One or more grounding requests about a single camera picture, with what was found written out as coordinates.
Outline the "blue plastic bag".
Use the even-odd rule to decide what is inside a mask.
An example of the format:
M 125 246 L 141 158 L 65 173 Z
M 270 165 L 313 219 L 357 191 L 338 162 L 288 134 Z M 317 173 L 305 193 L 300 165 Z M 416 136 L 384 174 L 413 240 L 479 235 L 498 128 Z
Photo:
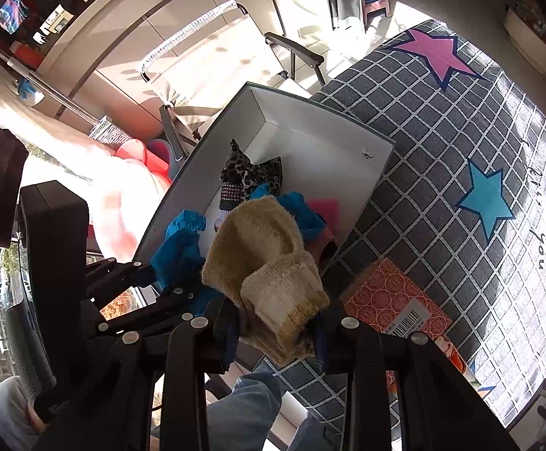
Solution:
M 165 240 L 151 259 L 163 288 L 180 287 L 189 274 L 198 273 L 202 279 L 207 256 L 201 254 L 200 240 L 205 227 L 204 216 L 193 211 L 184 211 L 171 222 Z

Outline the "beige knitted sock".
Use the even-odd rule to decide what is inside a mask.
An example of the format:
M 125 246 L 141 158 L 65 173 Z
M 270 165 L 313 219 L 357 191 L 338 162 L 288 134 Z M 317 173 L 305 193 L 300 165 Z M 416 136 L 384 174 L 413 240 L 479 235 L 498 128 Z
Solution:
M 275 198 L 245 201 L 224 220 L 202 281 L 240 312 L 240 340 L 278 365 L 315 354 L 307 324 L 329 306 L 293 217 Z

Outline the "leopard print scrunchie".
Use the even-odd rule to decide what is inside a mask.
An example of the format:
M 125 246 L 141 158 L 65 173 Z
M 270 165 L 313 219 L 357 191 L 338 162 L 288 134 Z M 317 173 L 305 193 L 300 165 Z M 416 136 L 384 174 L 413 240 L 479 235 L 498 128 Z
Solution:
M 268 184 L 268 191 L 275 197 L 281 194 L 283 181 L 282 160 L 274 157 L 260 164 L 253 164 L 250 158 L 240 149 L 235 139 L 230 141 L 230 153 L 220 174 L 222 182 L 243 185 L 244 199 L 262 184 Z

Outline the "purple knitted hat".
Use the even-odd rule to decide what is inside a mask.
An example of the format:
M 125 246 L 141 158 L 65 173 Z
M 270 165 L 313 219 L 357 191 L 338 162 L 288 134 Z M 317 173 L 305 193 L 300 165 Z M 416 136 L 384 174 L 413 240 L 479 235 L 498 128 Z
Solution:
M 244 201 L 243 185 L 223 182 L 219 198 L 219 213 L 226 217 Z

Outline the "red patterned carton box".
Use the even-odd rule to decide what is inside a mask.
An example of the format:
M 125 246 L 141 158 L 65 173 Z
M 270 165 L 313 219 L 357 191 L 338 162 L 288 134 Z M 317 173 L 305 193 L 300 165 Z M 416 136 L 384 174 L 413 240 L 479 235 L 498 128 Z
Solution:
M 349 316 L 388 335 L 406 337 L 422 331 L 436 339 L 451 324 L 446 313 L 388 259 L 367 267 L 341 300 Z

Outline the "person's jeans legs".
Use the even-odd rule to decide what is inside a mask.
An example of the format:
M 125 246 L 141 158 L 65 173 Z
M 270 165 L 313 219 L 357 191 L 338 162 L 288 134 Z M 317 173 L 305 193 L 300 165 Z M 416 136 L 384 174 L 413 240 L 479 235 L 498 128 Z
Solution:
M 230 394 L 207 406 L 212 450 L 261 450 L 282 404 L 281 387 L 268 369 L 239 377 Z M 312 416 L 297 428 L 290 450 L 338 450 L 340 438 Z

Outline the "floral tissue pack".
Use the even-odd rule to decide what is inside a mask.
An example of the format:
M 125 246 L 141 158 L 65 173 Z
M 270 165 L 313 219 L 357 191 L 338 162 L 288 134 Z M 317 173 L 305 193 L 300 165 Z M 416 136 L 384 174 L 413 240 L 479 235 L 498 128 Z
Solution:
M 450 360 L 450 362 L 456 367 L 456 369 L 462 374 L 462 376 L 466 378 L 469 385 L 471 385 L 477 391 L 481 398 L 485 398 L 495 389 L 494 386 L 483 387 L 480 384 L 469 366 L 466 364 L 465 360 L 460 356 L 459 352 L 449 339 L 445 338 L 443 335 L 440 335 L 435 339 L 435 343 Z

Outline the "red plastic stool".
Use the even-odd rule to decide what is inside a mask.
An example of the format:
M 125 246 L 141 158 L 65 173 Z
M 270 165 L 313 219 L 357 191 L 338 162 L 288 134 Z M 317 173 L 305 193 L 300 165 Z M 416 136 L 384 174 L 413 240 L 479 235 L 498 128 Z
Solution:
M 128 139 L 115 152 L 114 156 L 130 161 L 133 164 L 143 165 L 152 176 L 163 185 L 169 186 L 170 164 L 168 150 L 164 148 L 161 153 L 154 153 L 148 146 L 139 139 Z

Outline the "white storage box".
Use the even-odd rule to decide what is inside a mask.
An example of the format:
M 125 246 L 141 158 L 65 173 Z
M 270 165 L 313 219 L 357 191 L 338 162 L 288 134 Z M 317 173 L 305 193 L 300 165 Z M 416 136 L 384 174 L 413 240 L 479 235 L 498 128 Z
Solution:
M 313 100 L 246 83 L 214 118 L 183 162 L 134 257 L 149 261 L 169 223 L 190 210 L 207 219 L 200 249 L 214 224 L 266 183 L 272 194 L 297 191 L 308 201 L 334 201 L 324 215 L 342 244 L 381 177 L 394 142 L 381 132 Z

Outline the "grey checked star tablecloth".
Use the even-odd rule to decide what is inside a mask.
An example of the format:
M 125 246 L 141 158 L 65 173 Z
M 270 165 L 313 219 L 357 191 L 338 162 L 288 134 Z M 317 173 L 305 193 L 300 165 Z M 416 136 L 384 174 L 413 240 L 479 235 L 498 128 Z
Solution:
M 447 335 L 511 427 L 546 378 L 546 116 L 438 20 L 332 79 L 317 102 L 393 139 L 324 273 L 339 295 L 389 260 L 444 310 Z

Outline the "folding lounge chair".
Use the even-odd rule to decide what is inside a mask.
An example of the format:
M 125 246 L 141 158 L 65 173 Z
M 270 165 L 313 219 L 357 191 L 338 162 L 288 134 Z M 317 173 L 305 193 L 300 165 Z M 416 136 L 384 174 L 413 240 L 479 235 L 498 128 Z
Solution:
M 173 63 L 151 68 L 198 30 L 223 14 L 239 11 L 241 17 L 220 27 L 188 48 Z M 246 83 L 267 86 L 272 79 L 296 82 L 296 61 L 301 60 L 317 76 L 320 85 L 324 57 L 287 37 L 259 30 L 247 8 L 228 0 L 196 18 L 137 65 L 137 72 L 161 100 L 161 122 L 171 145 L 174 161 L 183 162 L 189 154 L 183 143 L 197 145 L 200 127 L 217 115 Z

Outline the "round white tub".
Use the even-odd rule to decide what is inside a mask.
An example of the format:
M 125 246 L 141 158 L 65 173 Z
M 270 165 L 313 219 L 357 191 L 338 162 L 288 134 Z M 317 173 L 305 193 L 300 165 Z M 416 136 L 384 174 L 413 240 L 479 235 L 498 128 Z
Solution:
M 509 8 L 503 20 L 508 39 L 541 76 L 546 76 L 546 44 Z

